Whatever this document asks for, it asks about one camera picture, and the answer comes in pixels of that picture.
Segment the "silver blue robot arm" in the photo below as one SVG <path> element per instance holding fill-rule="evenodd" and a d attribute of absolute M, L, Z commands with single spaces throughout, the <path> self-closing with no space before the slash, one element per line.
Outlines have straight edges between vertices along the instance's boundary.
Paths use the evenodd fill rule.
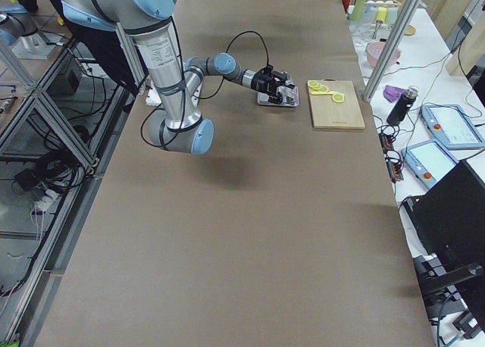
<path fill-rule="evenodd" d="M 214 125 L 192 102 L 206 76 L 225 80 L 268 95 L 280 104 L 281 73 L 267 65 L 257 72 L 243 70 L 226 52 L 183 62 L 172 14 L 175 0 L 61 0 L 65 17 L 97 30 L 121 27 L 135 42 L 161 99 L 152 113 L 149 136 L 154 147 L 172 152 L 205 154 Z"/>

